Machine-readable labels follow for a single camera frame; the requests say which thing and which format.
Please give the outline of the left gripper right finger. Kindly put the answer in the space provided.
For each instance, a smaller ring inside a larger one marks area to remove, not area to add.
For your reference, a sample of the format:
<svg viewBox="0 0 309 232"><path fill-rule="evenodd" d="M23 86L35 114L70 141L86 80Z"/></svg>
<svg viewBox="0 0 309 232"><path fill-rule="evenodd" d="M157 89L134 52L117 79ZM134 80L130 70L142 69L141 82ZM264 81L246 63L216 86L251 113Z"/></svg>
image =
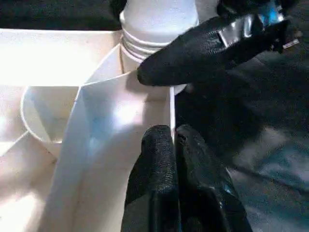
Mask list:
<svg viewBox="0 0 309 232"><path fill-rule="evenodd" d="M203 137L181 125L176 143L182 231L252 231L227 168Z"/></svg>

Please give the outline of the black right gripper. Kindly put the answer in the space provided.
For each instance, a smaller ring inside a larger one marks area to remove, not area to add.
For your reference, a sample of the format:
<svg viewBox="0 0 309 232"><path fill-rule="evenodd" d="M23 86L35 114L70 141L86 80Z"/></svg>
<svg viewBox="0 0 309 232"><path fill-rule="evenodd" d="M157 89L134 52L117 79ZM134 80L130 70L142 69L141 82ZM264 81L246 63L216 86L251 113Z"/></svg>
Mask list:
<svg viewBox="0 0 309 232"><path fill-rule="evenodd" d="M267 50L281 52L299 43L300 32L291 25L288 11L297 0L221 0L217 5L219 16L231 23L219 31L225 46L253 37L268 37Z"/></svg>

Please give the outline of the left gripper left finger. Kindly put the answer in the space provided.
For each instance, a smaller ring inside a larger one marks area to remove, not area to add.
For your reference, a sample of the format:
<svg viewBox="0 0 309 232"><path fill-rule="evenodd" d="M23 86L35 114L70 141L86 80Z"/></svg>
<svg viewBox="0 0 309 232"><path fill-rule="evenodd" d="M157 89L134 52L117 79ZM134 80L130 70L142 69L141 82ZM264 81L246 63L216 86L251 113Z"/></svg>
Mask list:
<svg viewBox="0 0 309 232"><path fill-rule="evenodd" d="M121 231L181 231L176 157L167 125L155 125L143 135L128 180Z"/></svg>

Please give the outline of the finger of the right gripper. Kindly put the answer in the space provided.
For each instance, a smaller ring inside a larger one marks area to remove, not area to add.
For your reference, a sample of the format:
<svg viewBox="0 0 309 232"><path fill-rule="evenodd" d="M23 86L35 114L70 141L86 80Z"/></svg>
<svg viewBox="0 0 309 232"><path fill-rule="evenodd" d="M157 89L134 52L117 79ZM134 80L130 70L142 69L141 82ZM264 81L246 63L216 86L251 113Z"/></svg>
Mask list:
<svg viewBox="0 0 309 232"><path fill-rule="evenodd" d="M176 86L219 76L272 46L281 49L286 20L260 15L214 17L178 36L138 67L146 86Z"/></svg>
<svg viewBox="0 0 309 232"><path fill-rule="evenodd" d="M113 16L119 18L120 13L123 11L127 0L110 0L110 9Z"/></svg>

